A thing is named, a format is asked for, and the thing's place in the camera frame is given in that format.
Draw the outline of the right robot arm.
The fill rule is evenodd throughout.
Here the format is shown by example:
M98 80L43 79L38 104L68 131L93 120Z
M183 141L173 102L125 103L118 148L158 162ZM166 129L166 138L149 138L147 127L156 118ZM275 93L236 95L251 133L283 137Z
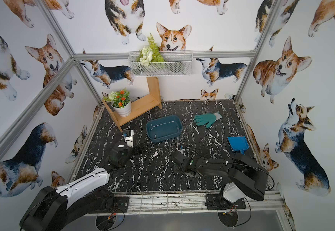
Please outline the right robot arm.
M188 177L219 176L229 180L220 193L205 202L208 210L228 210L236 207L236 202L245 197L264 201L269 177L268 171L255 160L235 154L228 159L207 159L186 157L175 151L171 160Z

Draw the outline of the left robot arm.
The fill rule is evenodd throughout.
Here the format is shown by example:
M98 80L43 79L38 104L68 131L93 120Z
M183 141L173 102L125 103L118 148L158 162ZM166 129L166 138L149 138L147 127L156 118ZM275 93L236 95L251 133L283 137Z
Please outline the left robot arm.
M40 190L19 222L22 231L61 231L90 212L114 213L114 194L106 185L119 170L125 170L133 156L146 152L145 143L117 142L104 163L71 183Z

